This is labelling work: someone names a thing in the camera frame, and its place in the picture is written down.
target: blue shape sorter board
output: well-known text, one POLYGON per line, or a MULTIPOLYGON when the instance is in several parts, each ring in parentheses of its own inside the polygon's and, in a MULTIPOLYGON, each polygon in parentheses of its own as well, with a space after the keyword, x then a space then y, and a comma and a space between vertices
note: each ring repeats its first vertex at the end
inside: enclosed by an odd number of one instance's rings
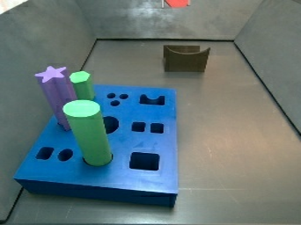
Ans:
POLYGON ((94 167, 52 117, 15 174, 28 192, 174 207, 178 195, 173 89, 94 85, 112 160, 94 167))

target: square hole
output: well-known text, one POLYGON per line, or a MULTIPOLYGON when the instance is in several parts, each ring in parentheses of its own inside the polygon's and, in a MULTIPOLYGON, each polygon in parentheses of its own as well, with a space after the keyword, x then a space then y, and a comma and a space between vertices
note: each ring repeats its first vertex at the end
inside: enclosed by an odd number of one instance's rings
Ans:
POLYGON ((150 132, 163 134, 165 132, 165 125, 161 123, 151 123, 150 124, 150 132))
POLYGON ((131 131, 145 132, 145 130, 146 130, 146 123, 145 122, 132 122, 131 131))
POLYGON ((54 153, 54 148, 51 148, 51 147, 41 147, 41 149, 39 150, 35 158, 47 160, 47 159, 50 159, 52 153, 54 153))
POLYGON ((158 154, 132 152, 130 168, 135 170, 157 171, 159 169, 161 157, 158 154))

